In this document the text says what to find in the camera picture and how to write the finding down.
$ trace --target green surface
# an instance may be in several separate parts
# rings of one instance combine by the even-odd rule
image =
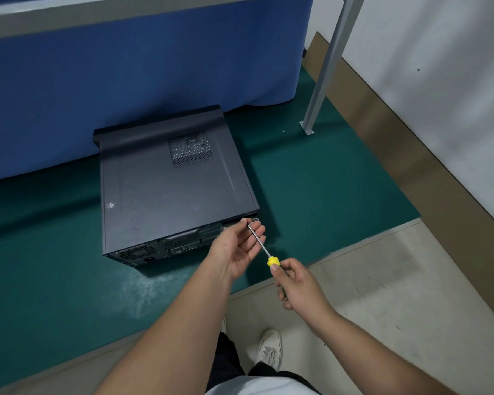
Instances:
[[[314,85],[302,70],[293,101],[226,114],[268,249],[304,263],[419,216],[329,101],[304,134]],[[206,250],[145,274],[103,257],[97,157],[0,180],[0,386],[145,329]],[[270,277],[265,263],[233,291]]]

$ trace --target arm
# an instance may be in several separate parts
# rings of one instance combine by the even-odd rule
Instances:
[[[448,387],[388,349],[329,305],[316,279],[296,259],[282,261],[271,272],[283,307],[294,309],[322,339],[364,395],[454,394]]]
[[[260,251],[243,218],[225,229],[178,297],[114,367],[96,395],[203,394],[231,285]],[[265,227],[251,226],[260,240]]]

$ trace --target person's right forearm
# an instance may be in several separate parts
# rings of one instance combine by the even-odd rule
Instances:
[[[364,395],[454,394],[335,310],[311,328]]]

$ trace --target white shirt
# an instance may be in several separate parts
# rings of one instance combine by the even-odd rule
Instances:
[[[239,376],[211,388],[206,395],[318,395],[287,377]]]

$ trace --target white shoe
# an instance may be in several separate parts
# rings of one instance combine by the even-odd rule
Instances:
[[[223,317],[223,320],[221,321],[220,332],[227,334],[227,320],[225,319],[225,316]]]
[[[264,362],[279,371],[282,364],[282,337],[275,329],[266,330],[260,338],[256,363]]]

